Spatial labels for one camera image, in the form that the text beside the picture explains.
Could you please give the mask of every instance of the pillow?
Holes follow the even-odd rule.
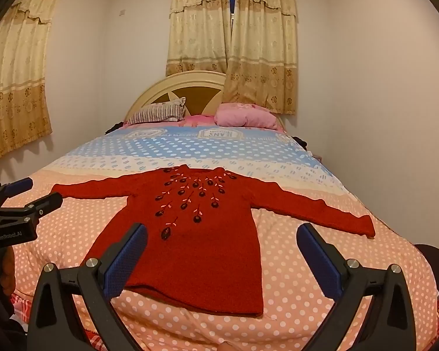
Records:
[[[255,104],[223,103],[216,111],[215,123],[221,127],[277,129],[276,117]]]
[[[209,114],[195,114],[184,117],[184,121],[195,124],[215,125],[215,117]]]
[[[164,103],[153,103],[142,107],[127,121],[127,124],[158,123],[161,121],[181,121],[184,118],[185,98]]]

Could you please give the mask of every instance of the beige curtain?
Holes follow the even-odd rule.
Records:
[[[0,22],[0,158],[52,133],[44,91],[56,0],[15,0]]]
[[[166,76],[188,70],[226,73],[229,0],[172,0]]]
[[[294,0],[236,0],[223,101],[294,114],[296,63]]]

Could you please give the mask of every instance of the plaid fabric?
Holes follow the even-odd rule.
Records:
[[[158,123],[162,121],[181,121],[184,118],[185,98],[164,103],[153,103],[142,107],[127,121],[127,124]]]
[[[31,302],[25,299],[22,299],[21,297],[17,296],[16,294],[12,295],[12,303],[15,308],[15,314],[26,323],[29,323],[29,315],[31,314]],[[86,336],[88,337],[91,345],[94,347],[95,350],[99,351],[107,351],[106,346],[102,342],[101,337],[92,332],[86,330]],[[429,343],[429,345],[424,349],[424,351],[428,351],[432,345],[436,342],[437,338],[439,338],[439,296],[437,298],[437,334],[436,337]]]

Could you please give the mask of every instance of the white wall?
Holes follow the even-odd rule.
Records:
[[[107,128],[124,119],[141,93],[165,77],[171,0],[110,0],[104,44],[104,104]],[[296,0],[298,8],[299,102],[285,118],[292,135],[324,155],[331,95],[327,0]]]
[[[324,163],[395,231],[439,247],[439,14],[429,0],[329,2]]]
[[[298,113],[283,115],[291,136],[326,158],[332,100],[331,32],[328,0],[296,0],[298,9]]]
[[[141,93],[166,76],[171,0],[109,0],[104,42],[107,128]]]
[[[24,178],[102,132],[102,38],[108,0],[59,0],[47,42],[46,97],[53,133],[0,160],[0,182]]]

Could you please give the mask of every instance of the metal screw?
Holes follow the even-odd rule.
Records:
[[[394,273],[400,273],[402,271],[402,269],[397,264],[393,264],[390,269],[392,269],[392,272]]]
[[[44,266],[44,272],[51,272],[54,269],[54,264],[49,262],[48,264],[45,264]]]
[[[95,259],[94,257],[92,257],[92,258],[86,260],[86,266],[87,266],[87,267],[93,268],[93,267],[95,267],[97,264],[98,264],[98,259]]]
[[[348,259],[347,264],[351,269],[359,268],[359,261],[355,259]]]

